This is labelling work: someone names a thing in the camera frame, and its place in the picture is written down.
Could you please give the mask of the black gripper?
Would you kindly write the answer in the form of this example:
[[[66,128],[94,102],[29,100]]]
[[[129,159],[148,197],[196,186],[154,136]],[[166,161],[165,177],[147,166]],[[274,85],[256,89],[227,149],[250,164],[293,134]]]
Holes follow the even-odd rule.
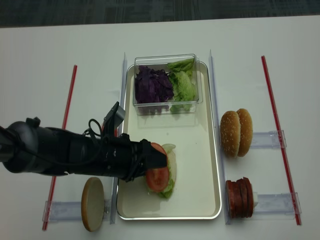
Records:
[[[143,139],[131,141],[126,133],[119,137],[109,137],[102,147],[104,159],[101,175],[116,177],[125,182],[144,177],[147,169],[165,168],[168,157],[161,145]]]

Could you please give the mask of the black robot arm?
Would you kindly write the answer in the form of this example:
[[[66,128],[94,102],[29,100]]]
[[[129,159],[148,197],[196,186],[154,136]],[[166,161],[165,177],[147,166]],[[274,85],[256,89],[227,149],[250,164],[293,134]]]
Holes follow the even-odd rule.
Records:
[[[15,174],[106,176],[127,182],[168,165],[165,154],[146,139],[116,137],[113,123],[105,123],[100,134],[91,129],[77,134],[41,127],[37,117],[14,122],[0,129],[0,161]]]

